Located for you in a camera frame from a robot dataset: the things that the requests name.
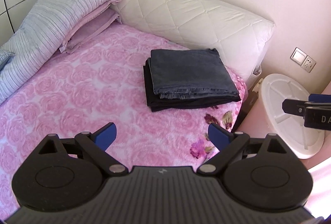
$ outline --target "white plastic lid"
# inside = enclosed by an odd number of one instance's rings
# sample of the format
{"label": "white plastic lid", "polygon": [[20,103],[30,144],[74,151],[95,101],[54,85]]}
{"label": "white plastic lid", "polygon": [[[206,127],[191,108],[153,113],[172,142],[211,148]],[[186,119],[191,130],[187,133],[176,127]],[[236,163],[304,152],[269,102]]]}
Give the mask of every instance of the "white plastic lid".
{"label": "white plastic lid", "polygon": [[308,101],[309,93],[295,80],[280,74],[267,76],[261,85],[261,98],[275,132],[300,159],[314,156],[324,142],[324,131],[303,126],[303,117],[285,114],[285,99]]}

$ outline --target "metal pin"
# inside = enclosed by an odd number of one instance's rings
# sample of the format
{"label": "metal pin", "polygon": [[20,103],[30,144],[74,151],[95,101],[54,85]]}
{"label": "metal pin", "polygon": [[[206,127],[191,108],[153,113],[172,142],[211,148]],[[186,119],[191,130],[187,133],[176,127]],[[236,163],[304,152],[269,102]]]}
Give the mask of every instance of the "metal pin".
{"label": "metal pin", "polygon": [[109,171],[113,173],[122,173],[125,171],[125,166],[122,164],[113,164],[109,167]]}
{"label": "metal pin", "polygon": [[199,167],[199,169],[204,173],[212,173],[216,171],[216,167],[212,164],[203,164]]}

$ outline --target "bed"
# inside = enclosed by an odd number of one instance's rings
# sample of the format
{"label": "bed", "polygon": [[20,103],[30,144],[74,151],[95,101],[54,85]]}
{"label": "bed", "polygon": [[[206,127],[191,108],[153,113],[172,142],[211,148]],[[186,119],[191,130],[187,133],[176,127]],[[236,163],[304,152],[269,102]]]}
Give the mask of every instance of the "bed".
{"label": "bed", "polygon": [[218,0],[122,0],[121,17],[72,54],[54,55],[0,105],[0,219],[18,207],[11,179],[48,134],[70,138],[116,124],[107,149],[132,168],[193,166],[217,153],[206,135],[215,122],[229,131],[241,102],[151,112],[143,65],[156,48],[217,48],[239,90],[254,76],[274,24]]}

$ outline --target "pink pillow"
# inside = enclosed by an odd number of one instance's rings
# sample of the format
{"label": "pink pillow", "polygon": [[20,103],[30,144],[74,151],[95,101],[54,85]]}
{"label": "pink pillow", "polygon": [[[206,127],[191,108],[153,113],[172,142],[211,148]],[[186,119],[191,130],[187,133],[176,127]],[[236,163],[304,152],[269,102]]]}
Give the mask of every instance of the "pink pillow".
{"label": "pink pillow", "polygon": [[119,2],[121,2],[121,0],[108,0],[104,2],[102,5],[99,5],[95,10],[84,16],[66,35],[66,37],[62,41],[62,45],[59,47],[59,50],[61,52],[64,52],[66,50],[68,41],[74,35],[74,33],[77,32],[79,28],[81,28],[84,24],[88,23],[89,21],[93,20],[95,17],[99,16],[102,12],[108,9],[108,7],[111,4],[117,5]]}
{"label": "pink pillow", "polygon": [[65,52],[71,54],[81,45],[97,36],[103,30],[109,27],[109,25],[116,20],[120,15],[114,10],[108,8],[99,16],[89,21],[81,28],[79,28],[75,34],[71,37],[67,43]]}

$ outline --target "pink floral bedspread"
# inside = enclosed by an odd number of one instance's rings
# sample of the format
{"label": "pink floral bedspread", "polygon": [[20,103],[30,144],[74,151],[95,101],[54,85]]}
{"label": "pink floral bedspread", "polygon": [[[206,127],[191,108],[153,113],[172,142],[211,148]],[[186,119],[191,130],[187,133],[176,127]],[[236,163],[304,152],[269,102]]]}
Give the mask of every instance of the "pink floral bedspread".
{"label": "pink floral bedspread", "polygon": [[[208,124],[230,130],[241,102],[152,113],[146,105],[143,65],[156,48],[182,49],[113,23],[75,53],[56,53],[0,106],[0,219],[18,207],[11,190],[13,174],[48,133],[70,138],[114,122],[117,138],[107,152],[129,168],[196,169],[208,153],[215,154],[206,137]],[[233,73],[231,77],[243,99],[243,80]]]}

